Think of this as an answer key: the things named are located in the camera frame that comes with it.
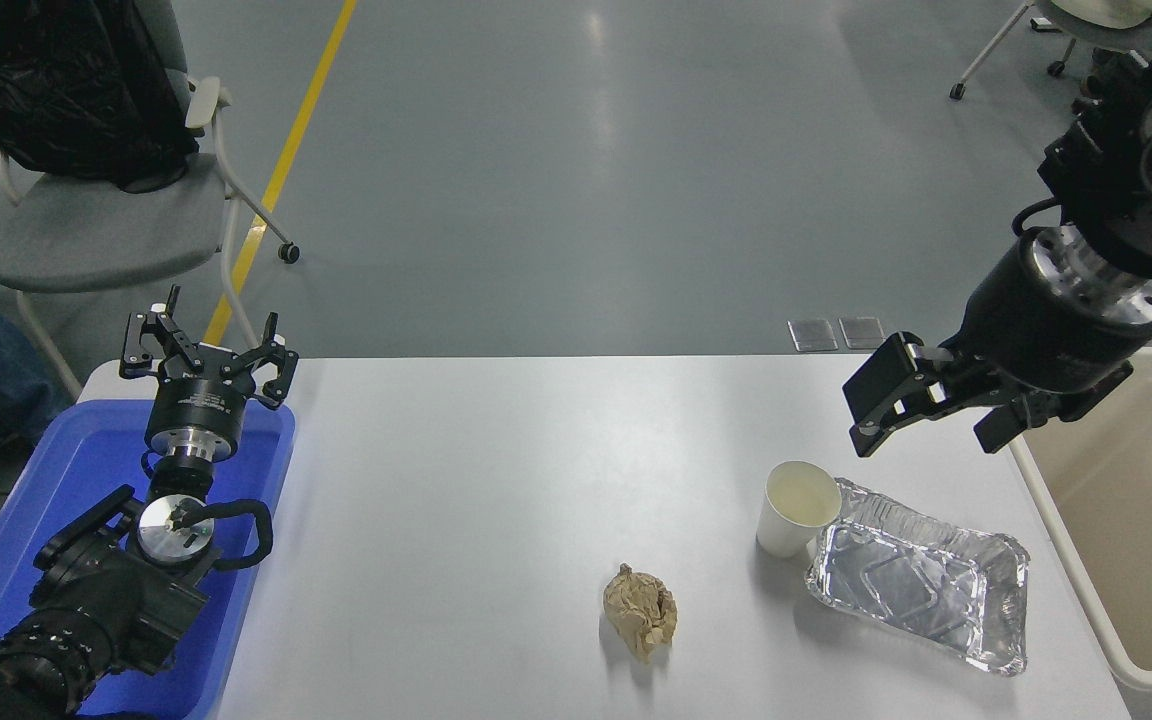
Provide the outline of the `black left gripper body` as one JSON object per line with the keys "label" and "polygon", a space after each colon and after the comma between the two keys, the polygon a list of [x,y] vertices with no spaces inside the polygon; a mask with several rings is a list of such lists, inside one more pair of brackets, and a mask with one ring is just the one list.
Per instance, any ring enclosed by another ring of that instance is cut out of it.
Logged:
{"label": "black left gripper body", "polygon": [[160,361],[156,370],[154,406],[147,416],[147,439],[165,441],[174,430],[202,429],[223,439],[238,441],[247,410],[250,376],[228,377],[223,367],[237,366],[237,354],[228,348],[200,348],[200,370],[183,356]]}

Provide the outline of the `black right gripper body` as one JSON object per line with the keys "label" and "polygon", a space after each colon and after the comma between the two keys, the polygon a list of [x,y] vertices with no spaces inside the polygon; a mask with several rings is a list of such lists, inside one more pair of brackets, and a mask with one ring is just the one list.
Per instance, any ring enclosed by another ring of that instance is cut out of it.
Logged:
{"label": "black right gripper body", "polygon": [[1056,395],[1087,391],[1152,340],[1152,281],[1079,236],[1023,236],[967,302],[952,348]]}

